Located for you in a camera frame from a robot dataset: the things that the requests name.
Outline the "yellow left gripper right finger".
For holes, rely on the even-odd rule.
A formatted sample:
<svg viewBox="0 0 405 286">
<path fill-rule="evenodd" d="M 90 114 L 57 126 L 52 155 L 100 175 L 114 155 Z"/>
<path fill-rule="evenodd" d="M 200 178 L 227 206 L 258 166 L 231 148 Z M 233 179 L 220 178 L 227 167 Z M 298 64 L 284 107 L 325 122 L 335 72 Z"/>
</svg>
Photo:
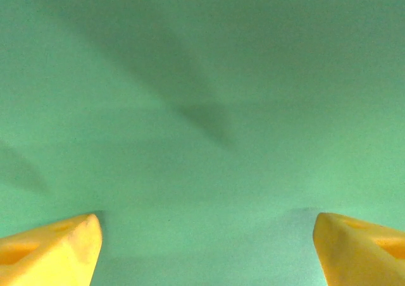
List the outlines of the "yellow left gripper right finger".
<svg viewBox="0 0 405 286">
<path fill-rule="evenodd" d="M 328 286 L 405 286 L 405 232 L 320 213 L 313 242 Z"/>
</svg>

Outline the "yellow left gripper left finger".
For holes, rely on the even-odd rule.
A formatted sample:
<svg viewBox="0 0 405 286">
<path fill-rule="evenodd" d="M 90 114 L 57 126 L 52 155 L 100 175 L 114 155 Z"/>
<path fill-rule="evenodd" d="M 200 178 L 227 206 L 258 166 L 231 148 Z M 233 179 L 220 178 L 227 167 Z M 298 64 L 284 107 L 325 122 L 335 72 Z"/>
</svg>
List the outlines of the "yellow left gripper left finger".
<svg viewBox="0 0 405 286">
<path fill-rule="evenodd" d="M 90 286 L 101 247 L 95 214 L 0 238 L 0 286 Z"/>
</svg>

